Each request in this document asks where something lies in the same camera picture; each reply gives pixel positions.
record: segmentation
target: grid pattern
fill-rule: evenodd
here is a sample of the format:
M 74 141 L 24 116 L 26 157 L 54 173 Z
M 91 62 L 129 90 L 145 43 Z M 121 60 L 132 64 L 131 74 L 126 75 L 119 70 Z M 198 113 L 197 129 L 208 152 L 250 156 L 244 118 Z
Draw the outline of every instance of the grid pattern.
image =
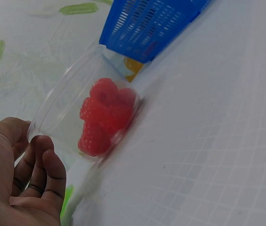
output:
M 266 37 L 257 36 L 266 2 L 255 3 L 216 3 L 205 26 L 222 33 L 207 45 L 197 30 L 185 42 L 201 46 L 179 46 L 164 59 L 172 76 L 147 89 L 141 114 L 99 191 L 79 204 L 74 225 L 266 225 Z

